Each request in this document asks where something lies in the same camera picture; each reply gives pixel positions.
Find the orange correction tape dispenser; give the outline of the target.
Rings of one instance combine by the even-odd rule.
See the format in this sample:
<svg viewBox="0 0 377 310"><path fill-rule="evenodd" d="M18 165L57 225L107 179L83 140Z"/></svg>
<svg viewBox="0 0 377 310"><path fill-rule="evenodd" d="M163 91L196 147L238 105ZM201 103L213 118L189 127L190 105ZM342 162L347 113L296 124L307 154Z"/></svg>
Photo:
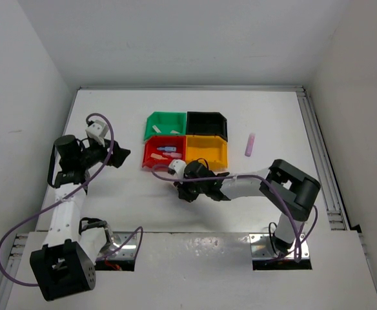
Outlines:
<svg viewBox="0 0 377 310"><path fill-rule="evenodd" d="M152 153L152 154L150 155L150 157L151 157L151 158L154 158L154 159L156 159L156 160L165 160L165 158L164 158L163 156L159 155L159 154L154 154L154 153Z"/></svg>

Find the beige white mini stapler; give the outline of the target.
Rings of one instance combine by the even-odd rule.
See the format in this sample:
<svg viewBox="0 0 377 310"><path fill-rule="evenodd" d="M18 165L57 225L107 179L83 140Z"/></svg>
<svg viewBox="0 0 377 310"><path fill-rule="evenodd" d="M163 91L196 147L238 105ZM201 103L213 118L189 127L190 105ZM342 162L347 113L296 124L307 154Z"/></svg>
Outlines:
<svg viewBox="0 0 377 310"><path fill-rule="evenodd" d="M161 134L161 130L156 125L153 125L152 129L154 130L154 132Z"/></svg>

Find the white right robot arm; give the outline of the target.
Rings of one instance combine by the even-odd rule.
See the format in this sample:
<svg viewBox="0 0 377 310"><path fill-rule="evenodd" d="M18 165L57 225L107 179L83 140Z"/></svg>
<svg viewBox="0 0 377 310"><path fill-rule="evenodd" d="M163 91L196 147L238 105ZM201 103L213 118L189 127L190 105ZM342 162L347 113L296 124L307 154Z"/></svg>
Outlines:
<svg viewBox="0 0 377 310"><path fill-rule="evenodd" d="M265 197L281 216L271 237L274 253L285 256L309 219L321 185L318 180L285 160L274 160L266 177L257 174L234 175L214 173L199 160L185 163L172 160L168 173L178 177L174 182L178 197L193 202L201 194L214 201L231 201L246 197Z"/></svg>

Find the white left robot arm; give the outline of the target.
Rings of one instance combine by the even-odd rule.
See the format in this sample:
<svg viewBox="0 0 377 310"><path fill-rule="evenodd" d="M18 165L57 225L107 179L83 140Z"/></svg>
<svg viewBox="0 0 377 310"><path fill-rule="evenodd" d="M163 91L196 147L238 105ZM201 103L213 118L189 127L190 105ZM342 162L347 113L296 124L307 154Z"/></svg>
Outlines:
<svg viewBox="0 0 377 310"><path fill-rule="evenodd" d="M93 290L97 256L111 243L107 222L81 215L88 192L86 182L94 165L105 161L118 168L130 151L116 141L88 141L84 148L70 134L54 142L61 170L51 181L58 205L42 248L30 255L30 266L46 301Z"/></svg>

